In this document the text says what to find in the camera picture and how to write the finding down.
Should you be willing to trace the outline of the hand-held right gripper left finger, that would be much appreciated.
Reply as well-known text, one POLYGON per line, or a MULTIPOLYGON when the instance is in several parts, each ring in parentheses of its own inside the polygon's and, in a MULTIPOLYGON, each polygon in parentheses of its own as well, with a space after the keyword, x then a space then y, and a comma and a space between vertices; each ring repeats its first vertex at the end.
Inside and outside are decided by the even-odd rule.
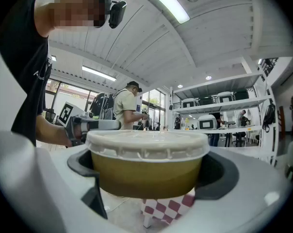
POLYGON ((96 179, 86 180, 27 138, 0 131, 0 190, 35 233, 120 233, 104 212, 96 179))

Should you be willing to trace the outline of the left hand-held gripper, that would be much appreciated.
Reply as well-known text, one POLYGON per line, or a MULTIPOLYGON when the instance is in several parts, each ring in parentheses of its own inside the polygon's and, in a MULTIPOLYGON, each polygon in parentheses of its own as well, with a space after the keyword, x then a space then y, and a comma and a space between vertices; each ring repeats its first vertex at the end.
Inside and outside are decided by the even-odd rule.
POLYGON ((91 130, 120 130, 121 122, 118 120, 93 119, 91 113, 85 112, 79 107, 65 102, 57 121, 64 126, 65 133, 72 146, 82 145, 86 141, 86 135, 91 130), (76 124, 81 125, 81 139, 76 139, 73 134, 73 127, 76 124))

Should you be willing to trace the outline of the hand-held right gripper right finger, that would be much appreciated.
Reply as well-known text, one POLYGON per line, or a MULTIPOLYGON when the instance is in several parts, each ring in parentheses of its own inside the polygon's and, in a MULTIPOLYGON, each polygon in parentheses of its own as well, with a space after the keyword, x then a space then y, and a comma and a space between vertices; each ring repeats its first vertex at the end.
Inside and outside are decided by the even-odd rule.
POLYGON ((291 188, 269 163, 212 147, 202 162, 191 209, 163 232, 258 233, 291 188))

